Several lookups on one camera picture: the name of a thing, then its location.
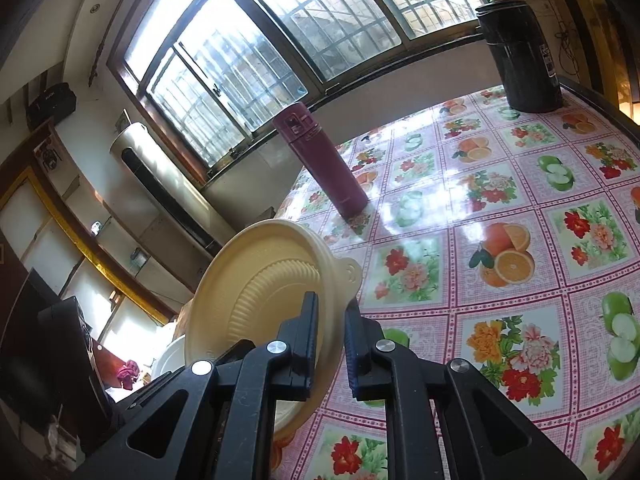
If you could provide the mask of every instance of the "table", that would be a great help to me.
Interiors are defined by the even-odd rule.
[[[603,479],[640,433],[640,152],[562,92],[549,114],[498,86],[376,128],[338,146],[360,215],[347,224],[303,170],[276,216],[360,263],[361,310],[388,338],[468,359]],[[342,361],[278,459],[275,479],[386,478],[383,403],[351,397]]]

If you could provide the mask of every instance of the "red flower print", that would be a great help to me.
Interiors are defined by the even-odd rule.
[[[618,168],[614,168],[613,166],[601,166],[598,169],[602,172],[604,178],[616,178],[622,174]]]
[[[507,386],[507,397],[516,402],[527,395],[529,397],[540,395],[540,381],[528,370],[505,370],[502,374],[502,382]]]
[[[406,160],[402,164],[400,164],[400,169],[402,171],[409,171],[414,166],[415,166],[415,162],[414,161]]]
[[[529,135],[527,130],[523,130],[522,128],[514,128],[511,130],[511,135],[514,137],[518,137],[519,139],[524,139]]]
[[[574,247],[571,249],[571,257],[578,262],[578,265],[583,266],[589,259],[587,253],[585,253],[580,247]]]
[[[578,238],[584,238],[584,235],[591,231],[589,221],[580,218],[578,213],[564,213],[564,223],[569,231],[573,231]]]
[[[385,265],[389,269],[389,274],[392,276],[397,274],[401,270],[405,270],[409,264],[409,258],[404,256],[403,249],[391,249],[391,252],[386,257]]]
[[[507,194],[503,192],[501,189],[485,189],[482,192],[482,196],[484,196],[487,202],[496,203],[500,202],[500,200],[507,200]]]
[[[624,443],[625,439],[620,437],[619,424],[613,430],[605,428],[604,437],[598,443],[595,457],[598,462],[598,473],[602,473],[611,462],[615,462],[622,453]]]
[[[334,450],[331,453],[331,458],[334,459],[334,474],[349,473],[352,475],[360,469],[362,459],[356,455],[357,450],[358,442],[356,440],[350,442],[346,436],[334,445]]]
[[[477,212],[477,211],[482,211],[482,209],[484,209],[486,206],[486,202],[483,202],[482,200],[478,200],[477,198],[472,198],[471,199],[471,211],[472,212]]]
[[[387,288],[385,282],[381,282],[376,285],[376,290],[374,292],[376,293],[376,299],[379,300],[380,298],[384,298],[389,293],[389,289]]]
[[[630,170],[631,164],[629,164],[626,160],[617,160],[613,159],[613,164],[620,168],[620,170]]]

